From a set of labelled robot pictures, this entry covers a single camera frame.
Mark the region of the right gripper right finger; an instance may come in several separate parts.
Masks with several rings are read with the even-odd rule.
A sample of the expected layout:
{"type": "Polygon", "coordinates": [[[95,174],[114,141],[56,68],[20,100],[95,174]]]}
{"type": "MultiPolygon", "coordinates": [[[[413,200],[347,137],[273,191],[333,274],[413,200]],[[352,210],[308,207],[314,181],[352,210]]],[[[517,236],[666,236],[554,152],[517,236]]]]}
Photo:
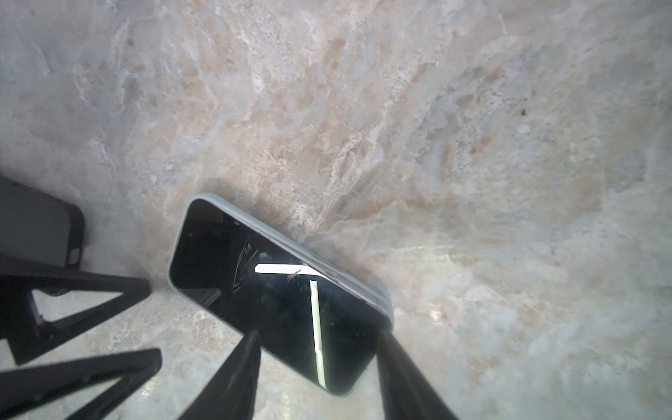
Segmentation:
{"type": "Polygon", "coordinates": [[[391,332],[379,334],[376,359],[386,419],[458,419],[391,332]]]}

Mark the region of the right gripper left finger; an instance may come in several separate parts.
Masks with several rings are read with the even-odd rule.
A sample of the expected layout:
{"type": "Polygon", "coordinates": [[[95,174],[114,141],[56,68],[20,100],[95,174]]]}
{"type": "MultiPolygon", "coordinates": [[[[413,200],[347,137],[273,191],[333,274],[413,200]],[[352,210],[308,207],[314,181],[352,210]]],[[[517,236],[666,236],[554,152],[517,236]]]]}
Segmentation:
{"type": "Polygon", "coordinates": [[[245,334],[180,419],[251,419],[261,363],[261,337],[245,334]]]}

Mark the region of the black smartphone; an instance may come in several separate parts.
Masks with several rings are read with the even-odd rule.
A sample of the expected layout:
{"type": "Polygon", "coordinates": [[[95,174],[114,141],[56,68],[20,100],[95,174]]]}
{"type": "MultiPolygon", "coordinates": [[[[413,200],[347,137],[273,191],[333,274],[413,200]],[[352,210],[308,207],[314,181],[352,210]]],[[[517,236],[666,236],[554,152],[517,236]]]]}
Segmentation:
{"type": "Polygon", "coordinates": [[[390,300],[213,194],[193,197],[171,255],[173,289],[335,396],[358,382],[393,327],[390,300]]]}

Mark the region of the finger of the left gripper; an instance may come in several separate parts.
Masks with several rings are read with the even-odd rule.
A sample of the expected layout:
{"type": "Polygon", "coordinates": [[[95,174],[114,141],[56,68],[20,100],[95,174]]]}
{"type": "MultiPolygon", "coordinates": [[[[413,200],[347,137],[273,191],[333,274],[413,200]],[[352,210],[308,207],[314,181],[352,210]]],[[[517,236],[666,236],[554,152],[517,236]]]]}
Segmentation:
{"type": "Polygon", "coordinates": [[[1,418],[10,419],[107,381],[108,390],[75,411],[72,419],[103,419],[162,367],[158,348],[96,356],[1,374],[1,418]]]}
{"type": "Polygon", "coordinates": [[[25,365],[101,325],[152,292],[148,280],[1,259],[1,339],[25,365]]]}

